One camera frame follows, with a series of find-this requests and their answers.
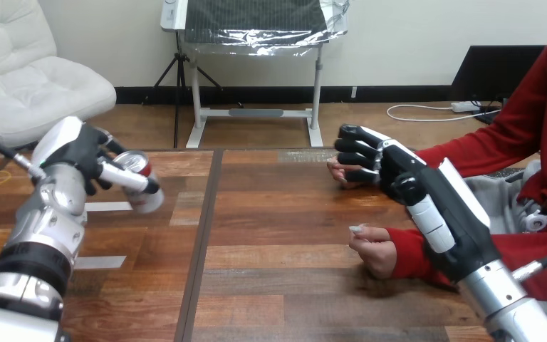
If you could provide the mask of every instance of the white cable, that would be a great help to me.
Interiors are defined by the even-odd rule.
[[[462,119],[468,119],[468,118],[475,118],[476,116],[494,114],[500,111],[500,110],[493,110],[487,113],[465,115],[465,116],[459,116],[458,118],[450,118],[450,119],[407,119],[407,118],[398,118],[396,116],[393,116],[393,114],[391,114],[392,109],[401,108],[401,107],[424,108],[424,109],[433,109],[433,110],[451,110],[452,109],[452,107],[429,107],[426,105],[394,105],[391,108],[387,109],[387,115],[399,121],[410,121],[414,123],[442,123],[444,121],[456,121],[456,120],[462,120]]]

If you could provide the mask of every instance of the red sweater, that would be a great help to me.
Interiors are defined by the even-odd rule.
[[[490,126],[420,151],[419,156],[430,165],[447,157],[463,177],[469,177],[496,172],[538,151],[542,170],[523,186],[519,196],[542,203],[547,198],[547,47]],[[389,232],[398,253],[394,277],[447,283],[424,255],[419,232]],[[493,240],[511,269],[547,255],[547,228],[537,234],[495,235]],[[530,295],[547,301],[547,270],[524,285]]]

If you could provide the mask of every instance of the black baseboard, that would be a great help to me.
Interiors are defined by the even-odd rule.
[[[428,102],[447,101],[450,85],[394,85],[358,87],[351,98],[353,87],[322,87],[321,103],[340,102]],[[174,105],[175,87],[159,87],[155,92],[151,87],[116,87],[117,104],[141,104],[146,95],[146,104]],[[235,103],[311,103],[313,87],[201,87],[202,105],[223,105]],[[182,94],[181,104],[192,104],[192,92],[188,88]]]

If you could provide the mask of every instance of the soda can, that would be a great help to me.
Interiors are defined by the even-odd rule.
[[[114,158],[114,162],[122,165],[126,170],[144,175],[158,182],[156,173],[154,173],[152,165],[147,159],[147,155],[142,151],[123,152]],[[160,208],[165,200],[165,194],[162,192],[162,188],[158,189],[158,192],[155,194],[137,192],[125,187],[123,187],[123,192],[127,195],[127,199],[133,210],[141,214],[155,211]]]

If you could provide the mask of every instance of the tripod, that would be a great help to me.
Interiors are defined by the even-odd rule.
[[[160,86],[160,82],[162,82],[162,79],[165,78],[165,76],[169,73],[169,70],[173,67],[175,63],[177,63],[177,86],[175,87],[175,129],[174,129],[174,142],[173,142],[173,148],[177,148],[177,136],[179,132],[179,105],[181,102],[181,95],[185,94],[185,91],[187,87],[185,86],[185,71],[183,69],[183,63],[184,62],[190,62],[189,58],[185,53],[183,53],[181,49],[181,44],[179,44],[179,31],[175,31],[175,41],[177,43],[177,52],[175,53],[175,57],[171,61],[171,64],[167,67],[164,73],[158,78],[158,82],[154,84],[152,89],[150,90],[150,94],[154,95],[156,94],[156,90]],[[223,88],[211,77],[208,73],[204,72],[199,66],[197,66],[198,71],[207,78],[215,87],[217,87],[218,90],[223,90]],[[150,94],[145,96],[145,99],[142,102],[142,105],[146,104],[148,100],[150,99]]]

